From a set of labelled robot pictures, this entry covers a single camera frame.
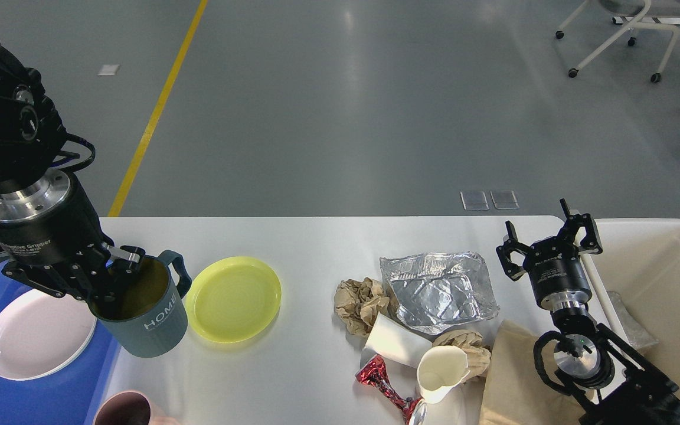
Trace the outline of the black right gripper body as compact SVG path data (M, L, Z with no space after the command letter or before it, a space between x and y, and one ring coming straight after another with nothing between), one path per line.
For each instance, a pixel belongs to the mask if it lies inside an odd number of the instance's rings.
M593 292L573 242L548 237L538 240L531 248L525 269L537 306L556 312L580 308L590 301Z

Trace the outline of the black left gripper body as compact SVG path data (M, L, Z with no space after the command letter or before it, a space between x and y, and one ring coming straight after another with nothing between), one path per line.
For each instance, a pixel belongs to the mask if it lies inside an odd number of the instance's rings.
M73 277L78 264L89 278L106 278L108 254L98 215L72 172L49 169L24 197L0 195L0 246L11 256L12 277Z

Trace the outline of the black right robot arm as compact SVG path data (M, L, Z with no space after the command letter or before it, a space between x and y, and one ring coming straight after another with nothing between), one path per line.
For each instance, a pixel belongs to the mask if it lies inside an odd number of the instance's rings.
M581 424L680 424L678 385L589 313L593 291L580 256L602 253L599 232L591 215L560 205L565 222L556 235L527 245L507 221L496 248L503 272L514 282L529 278L555 325L532 348L537 374L578 402Z

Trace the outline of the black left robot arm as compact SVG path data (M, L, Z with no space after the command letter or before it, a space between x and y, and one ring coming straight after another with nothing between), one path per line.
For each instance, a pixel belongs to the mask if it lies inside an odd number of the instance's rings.
M3 274L121 320L145 253L103 232L76 176L95 156L65 129L41 74L0 42L0 247L11 258Z

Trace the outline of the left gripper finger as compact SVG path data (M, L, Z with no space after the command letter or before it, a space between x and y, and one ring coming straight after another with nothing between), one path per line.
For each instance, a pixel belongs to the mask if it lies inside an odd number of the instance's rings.
M140 274L145 251L91 244L77 256L77 282L89 309L103 319L123 319L129 308L130 289Z
M9 261L2 269L2 274L50 296L72 296L80 301L89 301L104 276L104 261L72 259L43 266Z

